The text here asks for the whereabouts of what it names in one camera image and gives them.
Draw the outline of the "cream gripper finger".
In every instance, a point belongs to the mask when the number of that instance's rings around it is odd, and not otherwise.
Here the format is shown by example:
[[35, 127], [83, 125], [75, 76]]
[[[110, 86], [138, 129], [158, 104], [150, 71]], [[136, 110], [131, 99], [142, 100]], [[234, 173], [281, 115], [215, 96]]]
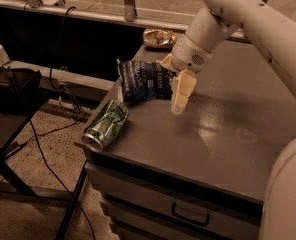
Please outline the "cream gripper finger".
[[171, 82], [171, 112], [173, 114], [180, 115], [185, 110], [196, 82], [196, 74], [189, 69], [180, 71], [178, 76], [173, 78]]
[[167, 54], [162, 60], [157, 61], [158, 64], [160, 64], [163, 68], [175, 72], [176, 69], [172, 65], [172, 54]]

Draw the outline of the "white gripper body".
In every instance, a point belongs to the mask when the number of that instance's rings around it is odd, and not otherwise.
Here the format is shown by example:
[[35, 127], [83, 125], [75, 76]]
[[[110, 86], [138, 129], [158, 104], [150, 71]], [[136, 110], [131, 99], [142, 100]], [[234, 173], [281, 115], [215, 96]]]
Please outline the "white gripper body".
[[177, 40], [171, 53], [171, 64], [178, 71], [189, 69], [199, 73], [211, 59], [210, 53], [201, 49], [186, 35]]

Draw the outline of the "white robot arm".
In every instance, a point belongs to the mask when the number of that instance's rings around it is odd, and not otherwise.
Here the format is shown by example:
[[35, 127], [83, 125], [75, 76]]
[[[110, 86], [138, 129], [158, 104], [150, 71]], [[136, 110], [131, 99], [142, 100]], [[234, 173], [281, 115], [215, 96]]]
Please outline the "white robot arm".
[[[262, 0], [204, 0], [161, 65], [177, 74], [171, 111], [181, 114], [211, 53], [240, 29], [296, 98], [296, 22]], [[259, 240], [296, 240], [296, 138], [276, 159], [266, 187]]]

